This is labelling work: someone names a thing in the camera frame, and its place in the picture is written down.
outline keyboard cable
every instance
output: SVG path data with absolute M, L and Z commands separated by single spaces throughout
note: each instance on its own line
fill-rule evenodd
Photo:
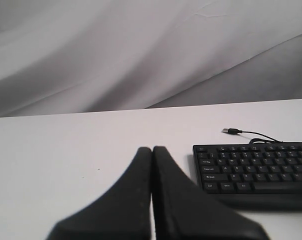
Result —
M 279 141 L 276 140 L 272 137 L 269 137 L 267 135 L 264 135 L 262 133 L 259 132 L 255 132 L 255 131 L 242 131 L 236 128 L 224 128 L 222 129 L 222 133 L 225 134 L 230 134 L 230 135 L 237 135 L 237 134 L 256 134 L 262 137 L 265 137 L 267 139 L 262 139 L 262 138 L 253 138 L 250 140 L 249 144 L 258 144 L 258 143 L 266 143 L 266 144 L 274 144 L 274 143 L 284 143 L 283 141 Z

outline white cloth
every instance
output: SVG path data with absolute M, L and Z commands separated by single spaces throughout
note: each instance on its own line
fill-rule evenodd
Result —
M 0 14 L 0 117 L 146 108 L 302 34 L 302 0 L 60 0 L 19 9 L 25 17 Z

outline keyboard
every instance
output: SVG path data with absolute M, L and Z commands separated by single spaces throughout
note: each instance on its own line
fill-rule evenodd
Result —
M 224 204 L 302 210 L 302 142 L 194 145 L 198 185 Z

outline white desk surface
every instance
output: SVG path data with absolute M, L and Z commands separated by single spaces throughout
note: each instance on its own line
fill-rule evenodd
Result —
M 265 133 L 302 142 L 302 99 L 0 118 L 0 240 L 45 239 L 101 196 L 140 146 L 166 146 L 195 180 L 192 146 L 246 144 Z M 273 240 L 302 240 L 302 212 L 244 212 Z

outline space bar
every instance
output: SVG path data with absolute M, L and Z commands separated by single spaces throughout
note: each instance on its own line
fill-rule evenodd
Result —
M 257 194 L 302 194 L 302 182 L 255 182 Z

